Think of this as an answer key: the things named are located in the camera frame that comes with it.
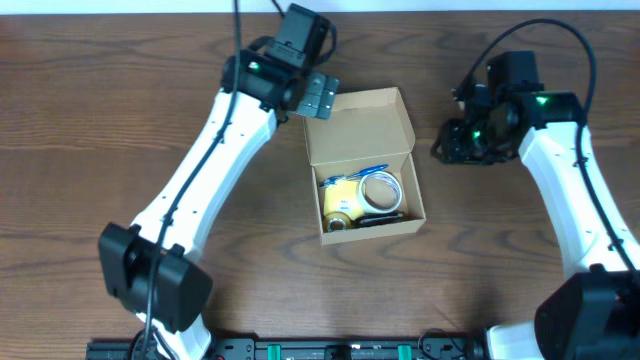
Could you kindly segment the cardboard box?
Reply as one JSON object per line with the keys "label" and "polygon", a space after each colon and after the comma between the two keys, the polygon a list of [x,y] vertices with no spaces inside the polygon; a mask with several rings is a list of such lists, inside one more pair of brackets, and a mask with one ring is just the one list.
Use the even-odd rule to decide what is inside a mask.
{"label": "cardboard box", "polygon": [[[303,119],[306,148],[312,171],[313,195],[321,244],[333,245],[378,237],[413,234],[426,221],[418,177],[411,152],[416,137],[397,87],[339,94],[328,120]],[[404,218],[382,226],[327,233],[323,229],[324,190],[327,178],[388,164],[403,189],[394,212]]]}

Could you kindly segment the blue ballpoint pen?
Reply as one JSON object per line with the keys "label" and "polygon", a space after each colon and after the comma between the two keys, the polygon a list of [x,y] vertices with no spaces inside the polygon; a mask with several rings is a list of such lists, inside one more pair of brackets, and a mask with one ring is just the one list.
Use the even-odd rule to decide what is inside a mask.
{"label": "blue ballpoint pen", "polygon": [[380,165],[375,165],[375,166],[372,166],[372,167],[364,168],[364,169],[361,169],[361,170],[359,170],[357,172],[350,173],[350,174],[334,175],[334,176],[331,176],[331,177],[327,178],[323,182],[321,182],[320,183],[320,187],[327,187],[327,186],[336,185],[340,181],[353,181],[355,179],[362,178],[362,177],[364,177],[366,175],[370,175],[370,174],[378,172],[378,171],[386,170],[387,168],[388,168],[388,164],[380,164]]}

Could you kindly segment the white masking tape roll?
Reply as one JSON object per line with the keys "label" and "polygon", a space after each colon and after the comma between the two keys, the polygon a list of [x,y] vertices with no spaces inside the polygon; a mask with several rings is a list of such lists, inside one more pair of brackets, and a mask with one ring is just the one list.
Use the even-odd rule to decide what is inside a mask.
{"label": "white masking tape roll", "polygon": [[403,196],[403,189],[397,178],[386,171],[364,176],[356,190],[356,198],[365,214],[394,212],[401,205]]}

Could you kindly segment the blue white marker pen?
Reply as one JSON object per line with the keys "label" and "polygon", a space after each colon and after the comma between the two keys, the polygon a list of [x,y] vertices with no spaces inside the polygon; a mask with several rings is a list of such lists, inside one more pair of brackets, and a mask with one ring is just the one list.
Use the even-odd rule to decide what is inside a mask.
{"label": "blue white marker pen", "polygon": [[386,214],[367,214],[355,220],[356,228],[367,228],[382,226],[399,222],[404,218],[401,212],[391,212]]}

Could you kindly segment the yellow clear tape roll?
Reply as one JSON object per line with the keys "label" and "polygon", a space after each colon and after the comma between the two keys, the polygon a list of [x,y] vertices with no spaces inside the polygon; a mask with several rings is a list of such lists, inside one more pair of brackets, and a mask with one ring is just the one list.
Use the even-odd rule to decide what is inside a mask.
{"label": "yellow clear tape roll", "polygon": [[343,212],[332,212],[324,217],[323,229],[327,233],[346,231],[352,227],[350,217]]}

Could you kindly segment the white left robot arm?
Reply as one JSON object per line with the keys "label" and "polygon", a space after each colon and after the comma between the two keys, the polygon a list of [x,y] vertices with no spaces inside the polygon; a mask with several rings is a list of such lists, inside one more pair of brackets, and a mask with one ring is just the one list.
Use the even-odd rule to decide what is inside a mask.
{"label": "white left robot arm", "polygon": [[317,72],[332,56],[337,30],[292,3],[274,36],[242,43],[233,13],[235,52],[205,125],[159,195],[127,227],[108,224],[98,238],[107,292],[144,323],[128,359],[203,359],[213,337],[202,311],[211,278],[197,266],[213,223],[240,175],[289,114],[326,120],[339,82]]}

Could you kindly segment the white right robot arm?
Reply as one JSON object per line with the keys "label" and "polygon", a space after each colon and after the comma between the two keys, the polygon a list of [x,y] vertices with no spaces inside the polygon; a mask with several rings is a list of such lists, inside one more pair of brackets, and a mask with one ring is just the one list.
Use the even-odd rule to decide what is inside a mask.
{"label": "white right robot arm", "polygon": [[560,248],[563,284],[532,320],[496,325],[458,348],[464,359],[635,359],[639,355],[639,244],[595,158],[590,99],[549,91],[531,51],[477,58],[453,90],[463,117],[432,146],[447,165],[520,160],[533,177]]}

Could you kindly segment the yellow sticky note pad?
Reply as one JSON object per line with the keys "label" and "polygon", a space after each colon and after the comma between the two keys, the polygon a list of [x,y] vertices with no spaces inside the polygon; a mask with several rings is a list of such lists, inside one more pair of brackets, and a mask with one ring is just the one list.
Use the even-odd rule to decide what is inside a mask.
{"label": "yellow sticky note pad", "polygon": [[351,220],[365,215],[357,198],[359,183],[356,181],[341,181],[324,190],[323,215],[341,212]]}

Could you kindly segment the black mounting rail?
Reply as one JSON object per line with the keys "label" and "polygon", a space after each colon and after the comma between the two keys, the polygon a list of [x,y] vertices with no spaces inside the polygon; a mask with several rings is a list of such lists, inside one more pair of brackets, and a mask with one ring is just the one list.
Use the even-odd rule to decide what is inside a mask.
{"label": "black mounting rail", "polygon": [[480,360],[490,357],[480,337],[428,334],[418,339],[271,339],[212,338],[181,345],[152,339],[101,340],[87,344],[91,360],[209,359],[209,360]]}

